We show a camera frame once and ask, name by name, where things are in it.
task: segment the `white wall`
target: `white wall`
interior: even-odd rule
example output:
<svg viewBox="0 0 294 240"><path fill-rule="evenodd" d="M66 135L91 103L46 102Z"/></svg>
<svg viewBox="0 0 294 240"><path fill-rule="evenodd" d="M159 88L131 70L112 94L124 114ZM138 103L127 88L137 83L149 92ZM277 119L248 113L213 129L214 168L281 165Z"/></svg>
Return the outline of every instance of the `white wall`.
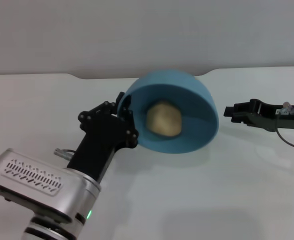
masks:
<svg viewBox="0 0 294 240"><path fill-rule="evenodd" d="M0 0L0 74L294 66L294 0Z"/></svg>

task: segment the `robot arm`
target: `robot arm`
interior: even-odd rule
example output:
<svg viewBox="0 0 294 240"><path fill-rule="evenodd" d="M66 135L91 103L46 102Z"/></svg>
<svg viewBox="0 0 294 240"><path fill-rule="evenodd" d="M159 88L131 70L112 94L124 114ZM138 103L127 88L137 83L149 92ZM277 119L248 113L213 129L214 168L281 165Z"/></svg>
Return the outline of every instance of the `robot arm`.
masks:
<svg viewBox="0 0 294 240"><path fill-rule="evenodd" d="M100 185L115 152L135 148L138 131L131 96L105 101L79 114L86 133L66 169L60 169L8 149L0 156L0 196L34 211L22 240L76 240L100 193Z"/></svg>
<svg viewBox="0 0 294 240"><path fill-rule="evenodd" d="M294 147L280 134L278 129L294 129L294 105L284 102L283 105L271 105L258 99L227 106L223 114L230 117L232 123L244 123L249 127L276 132L286 144Z"/></svg>

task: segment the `black cable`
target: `black cable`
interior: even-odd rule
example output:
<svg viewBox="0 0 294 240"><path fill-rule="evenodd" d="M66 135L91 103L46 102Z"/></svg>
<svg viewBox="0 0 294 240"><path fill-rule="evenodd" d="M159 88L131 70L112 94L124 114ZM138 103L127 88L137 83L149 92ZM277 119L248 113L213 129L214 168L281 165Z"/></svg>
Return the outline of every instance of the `black cable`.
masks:
<svg viewBox="0 0 294 240"><path fill-rule="evenodd" d="M275 121L275 130L276 130L276 133L278 135L278 137L283 140L286 144L288 144L289 146L292 146L294 147L294 144L290 143L289 141L287 141L286 139L283 138L283 136L280 134L280 132L278 131L278 120L281 116L281 113L279 113L277 116L276 116L276 121Z"/></svg>

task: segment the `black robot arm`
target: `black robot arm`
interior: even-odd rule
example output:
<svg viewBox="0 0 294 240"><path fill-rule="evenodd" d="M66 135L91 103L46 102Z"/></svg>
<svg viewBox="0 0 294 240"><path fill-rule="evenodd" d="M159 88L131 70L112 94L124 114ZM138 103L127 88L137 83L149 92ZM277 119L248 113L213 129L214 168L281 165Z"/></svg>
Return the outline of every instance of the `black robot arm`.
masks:
<svg viewBox="0 0 294 240"><path fill-rule="evenodd" d="M133 112L129 110L130 95L123 100L120 111L117 111L123 96L121 92L115 102L105 101L79 114L80 128L86 135L67 168L82 172L100 183L115 152L137 146L139 133L135 129Z"/></svg>
<svg viewBox="0 0 294 240"><path fill-rule="evenodd" d="M282 141L294 147L280 134L278 129L294 129L294 105L284 102L283 105L271 105L258 99L227 106L223 114L231 117L232 123L244 123L247 126L276 132Z"/></svg>

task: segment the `white table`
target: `white table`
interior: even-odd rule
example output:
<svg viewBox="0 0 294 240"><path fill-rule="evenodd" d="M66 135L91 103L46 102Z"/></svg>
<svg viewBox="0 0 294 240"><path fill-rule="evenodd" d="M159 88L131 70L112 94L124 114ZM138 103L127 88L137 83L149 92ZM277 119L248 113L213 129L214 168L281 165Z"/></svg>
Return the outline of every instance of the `white table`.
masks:
<svg viewBox="0 0 294 240"><path fill-rule="evenodd" d="M231 123L226 106L251 98L294 105L294 67L218 69L197 77L220 117L216 138L187 154L138 146L114 157L80 240L294 240L294 148L275 133ZM64 167L77 116L114 101L135 79L0 75L0 153ZM294 143L294 130L281 130ZM32 212L0 197L0 240L18 240Z"/></svg>

